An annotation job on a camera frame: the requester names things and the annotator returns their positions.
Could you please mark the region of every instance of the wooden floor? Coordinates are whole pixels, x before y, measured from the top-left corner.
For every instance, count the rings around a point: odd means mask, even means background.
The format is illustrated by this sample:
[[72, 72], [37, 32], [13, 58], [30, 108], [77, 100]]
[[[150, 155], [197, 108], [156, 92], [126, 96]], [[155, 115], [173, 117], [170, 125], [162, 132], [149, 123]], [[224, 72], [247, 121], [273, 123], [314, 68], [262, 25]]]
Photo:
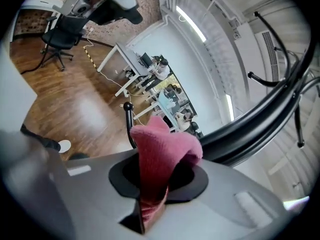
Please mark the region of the wooden floor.
[[[25, 124], [41, 136], [56, 141], [70, 140], [71, 149], [63, 154], [64, 159], [76, 152], [97, 157], [131, 149], [125, 112], [120, 107], [129, 99], [123, 94], [115, 97], [119, 86], [97, 73], [83, 49], [87, 44], [81, 41], [70, 50], [74, 58], [73, 61], [67, 57], [63, 59], [64, 72], [60, 71], [60, 62], [55, 59], [43, 68], [23, 75], [38, 95]], [[40, 62], [43, 45], [40, 38], [18, 39], [11, 43], [10, 56], [20, 72], [34, 68]], [[99, 66], [111, 48], [94, 44], [87, 50]], [[102, 72], [123, 85], [127, 81], [122, 70], [125, 66], [121, 55], [115, 53]], [[144, 100], [143, 97], [132, 97], [136, 114], [150, 105]], [[146, 124], [149, 117], [150, 113], [140, 120]]]

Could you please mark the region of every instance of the yellow black caution tape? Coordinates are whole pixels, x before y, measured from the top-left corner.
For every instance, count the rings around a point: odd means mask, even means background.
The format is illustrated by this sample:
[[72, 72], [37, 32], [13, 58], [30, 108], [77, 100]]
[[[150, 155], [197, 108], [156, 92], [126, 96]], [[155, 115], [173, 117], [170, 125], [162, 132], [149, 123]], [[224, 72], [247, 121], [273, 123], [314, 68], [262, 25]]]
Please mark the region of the yellow black caution tape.
[[92, 62], [92, 64], [93, 64], [93, 66], [94, 66], [95, 70], [98, 70], [98, 68], [97, 68], [96, 64], [94, 63], [93, 59], [91, 58], [91, 56], [90, 56], [89, 52], [87, 51], [86, 47], [84, 47], [84, 46], [83, 46], [82, 48], [84, 49], [84, 51], [85, 51], [86, 55], [88, 55], [88, 58], [89, 58], [89, 59], [90, 59], [90, 61]]

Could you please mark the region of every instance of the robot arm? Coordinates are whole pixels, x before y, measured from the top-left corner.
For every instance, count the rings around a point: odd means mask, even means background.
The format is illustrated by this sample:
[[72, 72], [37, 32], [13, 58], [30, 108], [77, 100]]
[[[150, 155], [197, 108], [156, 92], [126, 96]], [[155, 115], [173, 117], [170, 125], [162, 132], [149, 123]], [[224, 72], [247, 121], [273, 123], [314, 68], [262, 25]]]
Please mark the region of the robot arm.
[[137, 0], [66, 0], [62, 7], [52, 8], [65, 16], [88, 18], [98, 25], [106, 25], [120, 19], [141, 23], [138, 7]]

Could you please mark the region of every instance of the brick wall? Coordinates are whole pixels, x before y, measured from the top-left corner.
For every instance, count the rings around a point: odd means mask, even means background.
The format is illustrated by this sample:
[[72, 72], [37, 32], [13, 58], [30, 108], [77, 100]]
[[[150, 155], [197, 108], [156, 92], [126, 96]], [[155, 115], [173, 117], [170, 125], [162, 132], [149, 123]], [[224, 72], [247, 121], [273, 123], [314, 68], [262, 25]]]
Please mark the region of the brick wall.
[[[99, 26], [89, 22], [87, 26], [94, 28], [89, 38], [114, 45], [116, 42], [126, 43], [147, 27], [161, 19], [159, 0], [137, 0], [138, 11], [143, 21], [133, 25], [127, 19], [121, 19], [109, 25]], [[52, 13], [41, 10], [21, 10], [14, 29], [14, 36], [25, 33], [43, 33], [46, 29], [46, 18]]]

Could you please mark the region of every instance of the person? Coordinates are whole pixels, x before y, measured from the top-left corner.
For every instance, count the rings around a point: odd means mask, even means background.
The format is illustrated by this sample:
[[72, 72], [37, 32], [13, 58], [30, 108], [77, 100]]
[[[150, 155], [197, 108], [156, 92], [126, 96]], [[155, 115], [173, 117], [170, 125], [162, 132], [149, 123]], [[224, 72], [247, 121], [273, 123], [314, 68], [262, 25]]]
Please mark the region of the person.
[[71, 142], [69, 140], [61, 140], [59, 142], [50, 139], [44, 138], [38, 134], [27, 129], [27, 127], [23, 124], [20, 131], [27, 136], [31, 136], [37, 139], [45, 148], [50, 148], [58, 151], [60, 154], [67, 152], [71, 148]]
[[192, 112], [186, 112], [185, 114], [177, 112], [174, 117], [176, 118], [180, 131], [184, 132], [190, 127], [190, 122], [192, 118], [194, 118], [194, 114]]
[[170, 74], [170, 69], [168, 67], [168, 61], [164, 58], [162, 59], [155, 67], [155, 70], [152, 71], [153, 76], [142, 83], [142, 90], [148, 92], [153, 87], [157, 86], [163, 80], [165, 80]]
[[169, 92], [172, 92], [172, 91], [175, 91], [177, 94], [181, 94], [182, 93], [182, 89], [178, 86], [176, 86], [175, 84], [172, 85], [171, 83], [166, 87], [164, 88], [168, 93]]

